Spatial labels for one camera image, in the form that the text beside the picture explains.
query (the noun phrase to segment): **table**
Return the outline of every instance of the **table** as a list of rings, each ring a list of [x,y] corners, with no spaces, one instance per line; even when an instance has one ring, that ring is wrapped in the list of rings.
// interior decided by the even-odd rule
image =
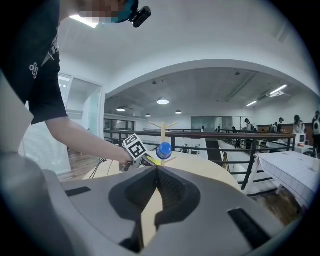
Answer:
[[[155,151],[148,151],[147,154],[152,158],[158,159]],[[172,152],[170,159],[172,160],[166,163],[166,167],[183,170],[199,176],[221,181],[234,187],[238,191],[241,191],[238,182],[233,178],[233,176],[214,162],[205,160],[197,155],[184,154],[180,152]],[[94,169],[91,170],[83,179],[89,179],[93,172]],[[123,172],[119,171],[119,162],[108,160],[99,166],[94,175],[94,179],[120,175],[122,173]],[[145,246],[151,241],[157,232],[154,225],[155,216],[162,210],[162,198],[159,191],[156,190],[141,215],[143,241]]]
[[[320,172],[312,170],[314,158],[294,151],[256,154],[246,190],[252,186],[257,170],[263,170],[287,188],[300,206],[310,207],[318,191]]]
[[[266,143],[266,146],[268,148],[274,148],[274,149],[278,149],[278,148],[283,148],[283,147],[286,147],[288,145],[287,142],[283,141],[283,140],[277,140],[275,141],[276,143],[280,143],[282,145],[279,145],[279,144],[275,144],[275,143],[272,143],[271,141],[268,141]],[[294,151],[297,152],[297,153],[300,153],[300,154],[304,154],[305,152],[309,151],[310,149],[313,149],[313,146],[310,146],[310,145],[303,145],[303,146],[298,146],[298,145],[295,145],[294,147]],[[279,150],[280,152],[285,152],[287,151],[286,149],[280,149]]]

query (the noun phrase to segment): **black t-shirt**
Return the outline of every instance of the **black t-shirt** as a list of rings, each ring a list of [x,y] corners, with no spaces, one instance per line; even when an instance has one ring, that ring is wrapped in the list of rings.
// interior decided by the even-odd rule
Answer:
[[[7,30],[1,69],[21,101],[29,101],[32,124],[66,117],[58,76],[60,0],[22,1],[17,5],[22,16],[15,13],[19,25]]]
[[[279,123],[277,126],[277,132],[281,133],[281,130],[282,130],[282,125],[281,125],[281,123]]]

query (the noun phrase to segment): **cable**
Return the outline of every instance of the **cable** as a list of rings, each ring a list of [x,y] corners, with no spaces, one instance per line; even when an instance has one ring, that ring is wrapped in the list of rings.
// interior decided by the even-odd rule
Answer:
[[[107,177],[109,176],[110,168],[111,168],[113,162],[114,162],[114,161],[112,160],[111,163],[110,163],[110,166],[109,166],[109,169],[108,169],[108,173],[107,173],[107,175],[106,175]]]
[[[91,178],[93,179],[93,178],[95,177],[96,172],[97,172],[97,170],[98,170],[98,167],[99,167],[99,165],[101,165],[101,163],[103,162],[103,160],[104,160],[104,159],[101,159],[100,162],[97,164],[97,166],[95,167],[94,171],[93,171],[92,174],[90,175],[89,180],[90,180]]]

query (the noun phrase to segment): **glass door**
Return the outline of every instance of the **glass door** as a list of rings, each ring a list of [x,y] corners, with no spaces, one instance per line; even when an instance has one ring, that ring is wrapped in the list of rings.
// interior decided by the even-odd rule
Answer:
[[[98,136],[98,115],[99,115],[99,100],[100,100],[100,90],[97,89],[89,99],[89,126],[88,130]]]

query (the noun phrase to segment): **blue bottle cap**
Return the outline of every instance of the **blue bottle cap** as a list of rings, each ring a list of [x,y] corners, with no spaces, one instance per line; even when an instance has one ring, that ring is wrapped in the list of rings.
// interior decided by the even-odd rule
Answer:
[[[161,143],[161,145],[156,149],[156,155],[161,160],[170,158],[172,155],[172,148],[170,143],[168,142]]]

